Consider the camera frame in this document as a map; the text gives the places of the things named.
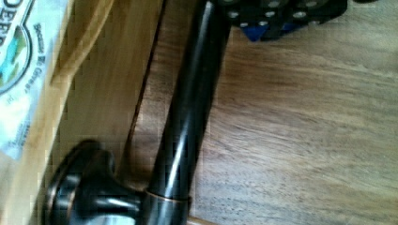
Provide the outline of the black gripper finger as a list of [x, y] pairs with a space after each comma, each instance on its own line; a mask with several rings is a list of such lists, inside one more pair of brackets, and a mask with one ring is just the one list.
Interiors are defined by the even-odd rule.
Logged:
[[347, 0], [215, 0], [226, 19], [252, 42], [276, 40], [342, 16]]

